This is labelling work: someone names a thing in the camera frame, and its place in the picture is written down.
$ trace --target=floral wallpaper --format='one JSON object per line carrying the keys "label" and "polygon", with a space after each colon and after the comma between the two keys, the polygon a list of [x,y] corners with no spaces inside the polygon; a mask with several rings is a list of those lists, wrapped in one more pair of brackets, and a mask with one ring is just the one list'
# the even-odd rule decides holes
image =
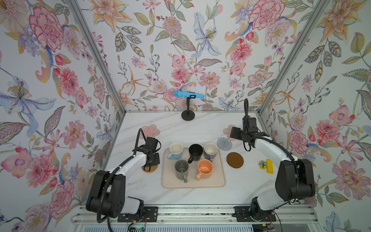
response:
{"label": "floral wallpaper", "polygon": [[122,115],[64,0],[0,0],[0,41],[0,231],[68,231]]}
{"label": "floral wallpaper", "polygon": [[314,0],[86,0],[79,5],[122,103],[184,110],[257,109],[314,8]]}
{"label": "floral wallpaper", "polygon": [[371,230],[370,9],[332,0],[262,115],[277,142],[312,162],[305,203],[328,232]]}

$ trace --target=mug handle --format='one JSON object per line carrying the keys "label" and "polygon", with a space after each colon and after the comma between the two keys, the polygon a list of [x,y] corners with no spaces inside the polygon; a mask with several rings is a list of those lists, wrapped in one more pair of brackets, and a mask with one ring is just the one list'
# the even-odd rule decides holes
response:
{"label": "mug handle", "polygon": [[185,173],[183,173],[183,180],[184,180],[185,183],[188,182],[187,177],[185,176]]}
{"label": "mug handle", "polygon": [[201,176],[202,176],[202,173],[199,173],[199,174],[196,176],[196,180],[200,180],[200,179],[201,179]]}

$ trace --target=blue flower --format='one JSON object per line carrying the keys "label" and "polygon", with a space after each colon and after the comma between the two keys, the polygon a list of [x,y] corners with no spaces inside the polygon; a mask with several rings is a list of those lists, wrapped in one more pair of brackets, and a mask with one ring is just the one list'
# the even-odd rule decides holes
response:
{"label": "blue flower", "polygon": [[199,58],[202,54],[202,51],[204,49],[207,49],[211,55],[217,56],[221,55],[221,52],[218,51],[218,48],[216,46],[211,45],[210,41],[213,41],[213,38],[216,36],[217,30],[214,26],[212,29],[209,28],[203,32],[205,25],[204,17],[201,15],[200,12],[196,12],[194,14],[194,25],[193,30],[196,33],[196,41],[200,43],[199,51],[195,54],[192,54],[193,58]]}
{"label": "blue flower", "polygon": [[8,82],[8,92],[11,92],[12,96],[6,95],[0,91],[0,105],[4,107],[7,114],[13,114],[15,112],[21,112],[26,114],[30,121],[30,126],[27,130],[26,135],[31,137],[38,129],[39,124],[36,121],[33,113],[39,110],[48,110],[53,107],[55,98],[39,98],[37,100],[28,99],[31,96],[29,87],[23,79],[13,76],[14,82]]}

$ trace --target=white marble surface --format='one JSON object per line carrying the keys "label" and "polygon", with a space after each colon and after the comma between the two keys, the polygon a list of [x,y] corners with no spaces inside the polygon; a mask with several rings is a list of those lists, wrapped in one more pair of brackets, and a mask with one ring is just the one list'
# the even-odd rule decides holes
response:
{"label": "white marble surface", "polygon": [[[220,137],[226,137],[223,130],[230,124],[242,126],[243,112],[195,112],[196,117],[192,121],[184,121],[178,112],[150,112],[150,113],[127,113],[121,126],[107,169],[110,169],[124,161],[132,154],[138,129],[143,126],[155,124],[160,130],[156,136],[162,148],[159,151],[160,161],[164,157],[164,151],[172,143],[180,142],[184,147],[197,143],[204,146],[208,142],[216,141]],[[127,179],[126,195],[144,200],[149,204],[246,204],[263,193],[274,188],[277,168],[274,174],[260,169],[258,162],[267,157],[255,148],[246,152],[242,141],[232,142],[229,151],[220,150],[224,168],[226,185],[222,188],[200,189],[165,189],[161,186],[162,165],[153,173],[145,173],[137,170]],[[244,158],[241,168],[235,169],[227,164],[226,157],[230,152],[237,152]]]}

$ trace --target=beige silicone tray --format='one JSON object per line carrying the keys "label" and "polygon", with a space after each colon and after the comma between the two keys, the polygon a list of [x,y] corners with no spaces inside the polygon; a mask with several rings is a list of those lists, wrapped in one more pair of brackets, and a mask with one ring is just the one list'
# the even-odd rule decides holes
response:
{"label": "beige silicone tray", "polygon": [[[213,188],[213,187],[223,187],[224,185],[226,185],[226,180],[224,178],[224,171],[223,171],[223,166],[221,164],[219,150],[218,150],[218,153],[216,154],[216,157],[213,159],[212,175],[207,179],[196,180],[196,176],[198,174],[198,168],[197,168],[198,162],[200,160],[205,159],[204,155],[202,155],[199,161],[193,161],[191,164],[189,164],[187,183],[184,183],[183,180],[179,180],[175,176],[175,163],[178,160],[169,160],[167,158],[169,154],[170,154],[170,149],[168,148],[165,150],[164,161],[162,162],[163,169],[162,169],[161,185],[164,188],[166,189]],[[189,152],[188,152],[188,147],[187,147],[187,148],[184,148],[183,150],[183,156],[181,157],[181,160],[188,161],[188,159],[189,159]]]}

